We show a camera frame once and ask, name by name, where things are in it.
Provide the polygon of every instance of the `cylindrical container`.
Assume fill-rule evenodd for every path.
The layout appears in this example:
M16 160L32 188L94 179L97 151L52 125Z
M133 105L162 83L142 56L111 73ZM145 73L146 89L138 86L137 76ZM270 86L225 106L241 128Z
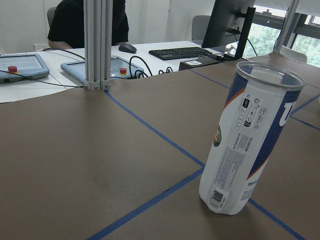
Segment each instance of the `cylindrical container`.
M245 206L304 85L278 66L236 65L199 186L210 210L234 215Z

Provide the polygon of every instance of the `black shirt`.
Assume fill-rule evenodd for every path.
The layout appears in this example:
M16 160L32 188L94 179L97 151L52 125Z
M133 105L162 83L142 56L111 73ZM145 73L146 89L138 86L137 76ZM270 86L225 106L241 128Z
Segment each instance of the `black shirt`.
M125 13L126 0L113 0L112 45L128 42L129 24ZM85 47L84 1L63 0L56 7L48 34L53 42L66 42L72 48Z

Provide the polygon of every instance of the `black mouse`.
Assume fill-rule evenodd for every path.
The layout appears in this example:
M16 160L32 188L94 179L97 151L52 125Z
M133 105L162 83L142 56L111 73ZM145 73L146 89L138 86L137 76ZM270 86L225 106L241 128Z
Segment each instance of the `black mouse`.
M135 54L137 52L137 49L129 43L122 43L119 46L119 51L125 52L125 53L130 53L130 54Z

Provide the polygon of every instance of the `barcode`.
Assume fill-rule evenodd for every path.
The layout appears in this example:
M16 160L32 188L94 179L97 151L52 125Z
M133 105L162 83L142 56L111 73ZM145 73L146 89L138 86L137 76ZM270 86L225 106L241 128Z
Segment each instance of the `barcode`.
M224 195L221 192L218 192L217 190L214 190L210 197L210 204L215 209L219 208L220 203Z

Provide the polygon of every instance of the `brown table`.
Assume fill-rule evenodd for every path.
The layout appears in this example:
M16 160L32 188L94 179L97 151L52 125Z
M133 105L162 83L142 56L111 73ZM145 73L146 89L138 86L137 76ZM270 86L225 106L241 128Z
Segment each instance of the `brown table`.
M211 212L198 187L235 62L0 104L0 239L317 239L320 69L251 199Z

